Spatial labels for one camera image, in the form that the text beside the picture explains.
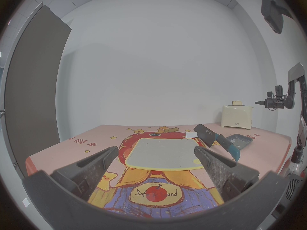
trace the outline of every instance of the knife blade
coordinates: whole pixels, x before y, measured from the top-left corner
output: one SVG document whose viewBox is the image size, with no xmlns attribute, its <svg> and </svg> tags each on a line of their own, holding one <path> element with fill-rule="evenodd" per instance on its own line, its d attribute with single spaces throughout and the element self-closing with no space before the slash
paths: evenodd
<svg viewBox="0 0 307 230">
<path fill-rule="evenodd" d="M 217 133 L 213 132 L 204 125 L 196 125 L 194 131 L 197 132 L 197 136 L 210 148 L 213 142 L 217 139 Z"/>
</svg>

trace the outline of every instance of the table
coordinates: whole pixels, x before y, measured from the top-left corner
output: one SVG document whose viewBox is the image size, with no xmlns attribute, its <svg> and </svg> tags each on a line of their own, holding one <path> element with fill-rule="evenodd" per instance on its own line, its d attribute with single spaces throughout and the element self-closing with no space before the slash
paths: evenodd
<svg viewBox="0 0 307 230">
<path fill-rule="evenodd" d="M 129 168 L 125 164 L 138 140 L 185 139 L 185 133 L 193 131 L 195 126 L 101 125 L 31 155 L 25 162 L 27 172 L 31 175 L 44 170 L 51 174 L 103 149 L 118 146 L 119 156 L 97 185 L 90 204 L 136 217 L 167 218 L 196 213 L 224 203 L 204 168 L 154 171 Z M 229 128 L 219 123 L 205 126 L 225 137 L 236 133 L 251 137 L 253 141 L 241 151 L 239 163 L 258 170 L 259 178 L 268 171 L 278 173 L 291 146 L 290 137 L 259 128 Z M 194 140 L 205 146 L 199 138 Z M 211 150 L 232 159 L 217 142 Z"/>
</svg>

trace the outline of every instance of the end effector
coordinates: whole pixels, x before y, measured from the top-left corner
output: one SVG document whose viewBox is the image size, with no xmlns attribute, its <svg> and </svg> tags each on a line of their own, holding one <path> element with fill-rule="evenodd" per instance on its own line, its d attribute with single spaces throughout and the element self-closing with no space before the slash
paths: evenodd
<svg viewBox="0 0 307 230">
<path fill-rule="evenodd" d="M 267 98 L 264 101 L 255 102 L 258 105 L 264 105 L 265 108 L 271 108 L 273 110 L 286 107 L 292 109 L 294 107 L 294 92 L 293 95 L 284 95 L 282 85 L 275 86 L 275 96 L 272 91 L 267 92 Z"/>
</svg>

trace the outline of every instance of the logo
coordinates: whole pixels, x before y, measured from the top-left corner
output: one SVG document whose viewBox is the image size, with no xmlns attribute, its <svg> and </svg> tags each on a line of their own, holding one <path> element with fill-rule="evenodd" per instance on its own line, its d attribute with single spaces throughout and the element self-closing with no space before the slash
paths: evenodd
<svg viewBox="0 0 307 230">
<path fill-rule="evenodd" d="M 129 201 L 147 207 L 170 207 L 181 203 L 184 195 L 179 186 L 163 183 L 151 182 L 135 187 L 129 196 Z"/>
<path fill-rule="evenodd" d="M 211 132 L 211 131 L 209 131 L 209 130 L 206 130 L 206 132 L 207 132 L 208 134 L 212 135 L 212 132 Z"/>
</svg>

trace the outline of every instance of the cartoon girl illustration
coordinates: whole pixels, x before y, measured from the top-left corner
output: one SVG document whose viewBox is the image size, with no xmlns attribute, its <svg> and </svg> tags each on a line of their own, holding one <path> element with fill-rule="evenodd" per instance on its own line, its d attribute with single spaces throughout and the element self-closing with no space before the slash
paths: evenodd
<svg viewBox="0 0 307 230">
<path fill-rule="evenodd" d="M 184 139 L 178 128 L 133 134 L 121 143 L 119 162 L 125 160 L 141 138 Z M 198 138 L 198 145 L 205 146 Z M 153 171 L 126 167 L 115 187 L 97 187 L 89 203 L 120 214 L 137 217 L 179 217 L 223 204 L 216 188 L 206 186 L 191 171 Z"/>
</svg>

